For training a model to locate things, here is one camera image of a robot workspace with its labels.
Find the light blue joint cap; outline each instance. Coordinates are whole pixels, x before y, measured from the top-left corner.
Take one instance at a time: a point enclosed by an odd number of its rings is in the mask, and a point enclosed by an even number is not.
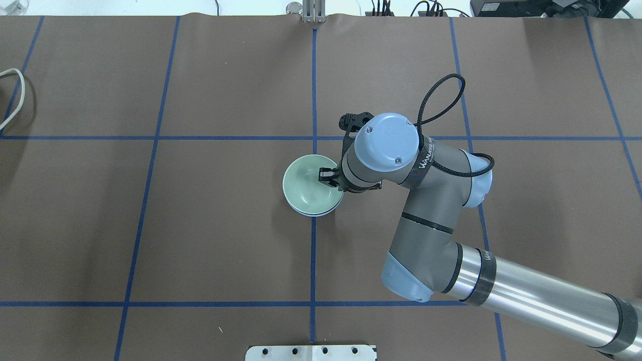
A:
[[[381,280],[389,290],[411,301],[428,302],[433,295],[433,291],[421,283],[390,252],[383,266]]]
[[[472,155],[463,149],[460,150],[466,154],[468,163],[471,165],[471,172],[477,172],[488,167],[488,162],[485,159]],[[479,206],[483,202],[484,197],[486,197],[486,194],[490,192],[490,186],[492,185],[492,170],[488,173],[473,177],[472,182],[471,194],[468,196],[466,204],[464,204],[464,207],[466,208],[475,208],[476,206]]]
[[[375,172],[393,172],[414,161],[419,151],[419,135],[408,118],[397,113],[382,113],[372,118],[357,133],[354,153],[359,161]]]

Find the white cable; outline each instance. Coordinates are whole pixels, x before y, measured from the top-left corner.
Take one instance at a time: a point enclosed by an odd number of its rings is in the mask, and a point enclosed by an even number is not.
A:
[[[363,12],[361,11],[361,4],[359,4],[359,0],[354,0],[355,3],[357,3],[357,6],[359,6],[359,16],[363,15]]]
[[[19,71],[16,68],[11,68],[9,70],[5,70],[2,73],[0,73],[0,77],[5,76],[7,74],[11,74],[11,73],[16,73],[16,74],[18,74],[18,77],[20,77],[20,84],[22,85],[22,90],[20,91],[20,102],[18,102],[18,106],[15,108],[13,113],[11,113],[11,115],[9,115],[9,118],[6,118],[2,122],[2,124],[0,124],[0,130],[2,130],[7,124],[9,124],[11,119],[13,119],[13,117],[16,114],[18,114],[18,112],[22,109],[22,104],[24,103],[24,76],[22,75],[22,72]]]

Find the silver metal tube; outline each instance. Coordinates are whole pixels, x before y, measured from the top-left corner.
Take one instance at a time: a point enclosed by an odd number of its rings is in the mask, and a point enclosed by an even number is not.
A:
[[[480,253],[468,246],[462,246],[462,268],[457,275],[457,281],[447,295],[456,299],[465,299],[468,297],[477,284],[482,267],[482,258]]]
[[[591,347],[608,344],[618,330],[618,309],[604,295],[497,259],[497,276],[482,307],[561,333]]]

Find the white mounting plate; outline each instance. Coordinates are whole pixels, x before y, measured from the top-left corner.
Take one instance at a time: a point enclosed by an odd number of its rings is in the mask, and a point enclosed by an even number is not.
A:
[[[376,361],[376,350],[374,345],[254,346],[245,361]]]

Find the white background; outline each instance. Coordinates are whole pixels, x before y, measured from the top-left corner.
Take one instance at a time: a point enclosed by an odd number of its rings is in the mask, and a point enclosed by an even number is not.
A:
[[[218,0],[221,15],[280,15],[292,0]],[[392,0],[395,16],[409,16],[418,0]],[[440,0],[446,8],[457,8],[469,15],[470,0]],[[370,0],[326,0],[326,15],[363,15],[371,11]],[[635,18],[642,18],[642,0],[630,0],[625,7]],[[422,4],[418,10],[425,10]],[[184,15],[199,12],[216,15],[214,0],[30,0],[26,15]],[[617,17],[627,17],[619,13]]]

